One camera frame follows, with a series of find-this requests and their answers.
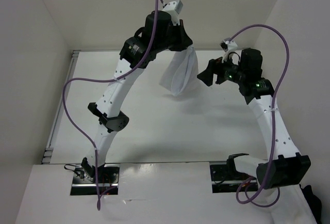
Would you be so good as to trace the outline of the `white skirt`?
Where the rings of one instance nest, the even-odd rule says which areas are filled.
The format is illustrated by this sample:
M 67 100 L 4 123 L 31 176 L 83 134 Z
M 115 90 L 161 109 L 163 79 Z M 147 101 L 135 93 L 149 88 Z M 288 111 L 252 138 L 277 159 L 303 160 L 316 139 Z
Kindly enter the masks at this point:
M 191 45 L 184 51 L 175 52 L 159 84 L 176 97 L 198 86 L 198 73 L 197 54 L 194 46 Z

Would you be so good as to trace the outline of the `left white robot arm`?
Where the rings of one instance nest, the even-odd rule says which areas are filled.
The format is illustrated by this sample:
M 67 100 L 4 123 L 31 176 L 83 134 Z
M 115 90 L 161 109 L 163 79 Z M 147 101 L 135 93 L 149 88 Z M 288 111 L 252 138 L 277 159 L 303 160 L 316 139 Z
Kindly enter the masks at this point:
M 109 83 L 97 102 L 88 105 L 88 110 L 98 117 L 99 122 L 94 140 L 97 151 L 90 151 L 81 163 L 84 176 L 90 182 L 95 183 L 102 178 L 111 143 L 117 132 L 129 122 L 121 106 L 136 79 L 158 53 L 164 50 L 181 52 L 190 45 L 192 40 L 186 34 L 178 12 L 165 9 L 157 15 L 149 14 L 145 25 L 125 41 L 114 73 L 115 81 Z

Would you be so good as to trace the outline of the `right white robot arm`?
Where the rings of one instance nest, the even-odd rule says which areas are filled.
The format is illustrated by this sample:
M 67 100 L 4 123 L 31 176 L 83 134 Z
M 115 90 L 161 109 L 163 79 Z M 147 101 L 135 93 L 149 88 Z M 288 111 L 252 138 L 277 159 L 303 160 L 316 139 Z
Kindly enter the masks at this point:
M 311 166 L 309 156 L 301 155 L 293 143 L 278 110 L 271 82 L 262 76 L 262 55 L 256 49 L 244 49 L 238 63 L 222 57 L 211 59 L 197 75 L 208 87 L 225 81 L 236 83 L 260 127 L 268 160 L 247 153 L 230 155 L 226 173 L 231 179 L 247 174 L 263 189 L 298 185 Z

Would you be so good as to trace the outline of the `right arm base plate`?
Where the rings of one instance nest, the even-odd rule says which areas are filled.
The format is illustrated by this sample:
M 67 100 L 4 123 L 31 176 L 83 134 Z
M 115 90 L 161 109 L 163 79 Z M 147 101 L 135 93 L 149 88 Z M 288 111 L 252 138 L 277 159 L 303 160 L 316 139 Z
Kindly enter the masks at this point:
M 229 171 L 227 163 L 210 162 L 209 163 L 212 192 L 217 193 L 235 193 L 239 185 L 250 176 L 245 173 Z

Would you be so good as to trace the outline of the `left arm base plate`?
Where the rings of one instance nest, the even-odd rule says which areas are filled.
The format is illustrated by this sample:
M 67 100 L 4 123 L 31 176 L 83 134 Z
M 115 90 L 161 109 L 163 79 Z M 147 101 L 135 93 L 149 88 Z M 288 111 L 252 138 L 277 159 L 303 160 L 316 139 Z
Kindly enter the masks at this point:
M 91 196 L 97 195 L 95 180 L 90 178 L 81 165 L 65 164 L 65 170 L 73 172 L 71 185 L 71 196 Z M 103 170 L 98 175 L 100 193 L 105 195 L 117 195 L 119 184 L 119 164 L 105 164 Z

